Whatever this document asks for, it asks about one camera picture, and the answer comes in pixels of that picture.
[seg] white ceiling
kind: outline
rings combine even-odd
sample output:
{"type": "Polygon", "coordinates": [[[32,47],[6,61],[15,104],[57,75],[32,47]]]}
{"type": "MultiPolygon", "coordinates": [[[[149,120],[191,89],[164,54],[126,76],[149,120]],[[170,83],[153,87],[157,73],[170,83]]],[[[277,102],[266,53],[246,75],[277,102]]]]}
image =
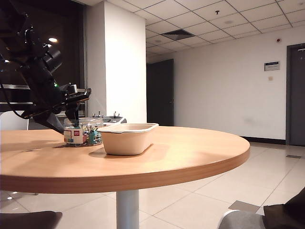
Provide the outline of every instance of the white ceiling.
{"type": "MultiPolygon", "coordinates": [[[[79,1],[93,5],[101,0],[79,1]]],[[[106,1],[146,19],[149,57],[305,25],[305,0],[106,1]],[[196,36],[172,41],[160,35],[178,29],[196,36]]]]}

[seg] black baseboard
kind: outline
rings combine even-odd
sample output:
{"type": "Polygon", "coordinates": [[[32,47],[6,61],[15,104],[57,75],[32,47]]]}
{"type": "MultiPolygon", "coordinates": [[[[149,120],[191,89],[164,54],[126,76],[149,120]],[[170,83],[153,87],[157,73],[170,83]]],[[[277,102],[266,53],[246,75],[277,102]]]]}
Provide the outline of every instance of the black baseboard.
{"type": "Polygon", "coordinates": [[[260,142],[260,143],[270,143],[270,144],[279,144],[286,145],[286,140],[283,139],[272,139],[272,138],[261,138],[261,137],[244,137],[249,142],[260,142]]]}

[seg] clear plastic container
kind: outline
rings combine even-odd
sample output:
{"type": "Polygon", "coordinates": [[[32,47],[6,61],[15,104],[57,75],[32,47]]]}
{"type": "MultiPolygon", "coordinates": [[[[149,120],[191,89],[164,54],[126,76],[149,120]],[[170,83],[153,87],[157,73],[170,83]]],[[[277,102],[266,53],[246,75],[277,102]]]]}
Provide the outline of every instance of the clear plastic container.
{"type": "Polygon", "coordinates": [[[64,142],[69,146],[93,146],[102,143],[101,133],[98,128],[103,127],[102,118],[79,118],[64,120],[64,142]]]}

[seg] table leg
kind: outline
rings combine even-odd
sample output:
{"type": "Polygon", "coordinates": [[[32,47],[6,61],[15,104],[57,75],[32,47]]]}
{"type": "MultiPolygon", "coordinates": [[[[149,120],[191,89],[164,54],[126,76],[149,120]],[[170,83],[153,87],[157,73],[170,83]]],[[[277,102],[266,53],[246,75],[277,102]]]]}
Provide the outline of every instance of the table leg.
{"type": "Polygon", "coordinates": [[[116,192],[116,228],[139,229],[139,190],[116,192]]]}

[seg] wall sign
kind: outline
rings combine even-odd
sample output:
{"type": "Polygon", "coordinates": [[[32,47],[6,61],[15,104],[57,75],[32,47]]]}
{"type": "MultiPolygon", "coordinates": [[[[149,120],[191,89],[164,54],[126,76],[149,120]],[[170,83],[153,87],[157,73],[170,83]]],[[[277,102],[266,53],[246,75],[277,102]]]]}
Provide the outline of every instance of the wall sign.
{"type": "Polygon", "coordinates": [[[269,62],[264,64],[264,70],[265,71],[275,71],[275,70],[280,70],[280,62],[269,62]]]}

